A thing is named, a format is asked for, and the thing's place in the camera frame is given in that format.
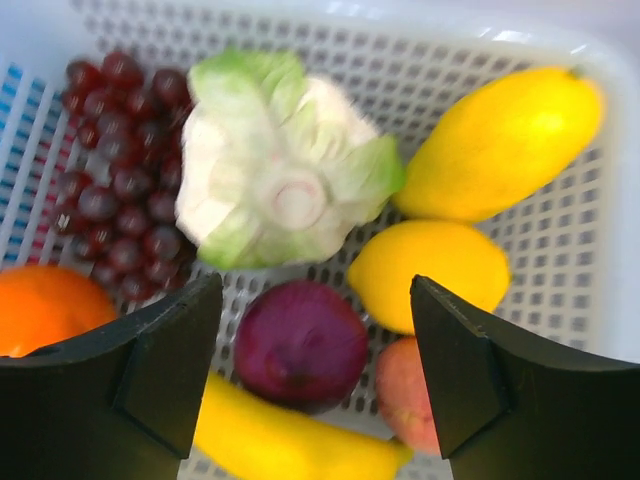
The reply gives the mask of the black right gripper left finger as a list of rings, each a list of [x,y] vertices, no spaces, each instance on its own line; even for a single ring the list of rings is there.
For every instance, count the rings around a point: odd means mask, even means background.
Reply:
[[[193,444],[223,285],[201,276],[72,339],[1,361],[5,479],[173,479]]]

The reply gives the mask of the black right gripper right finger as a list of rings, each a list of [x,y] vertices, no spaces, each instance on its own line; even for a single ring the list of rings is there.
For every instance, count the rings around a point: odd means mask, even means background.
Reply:
[[[457,479],[635,479],[639,368],[505,321],[417,276],[411,308]]]

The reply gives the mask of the yellow mango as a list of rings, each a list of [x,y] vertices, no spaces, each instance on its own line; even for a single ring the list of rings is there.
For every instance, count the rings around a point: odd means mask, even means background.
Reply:
[[[577,68],[496,79],[446,111],[393,203],[408,217],[487,220],[558,176],[596,137],[606,107],[602,89]]]

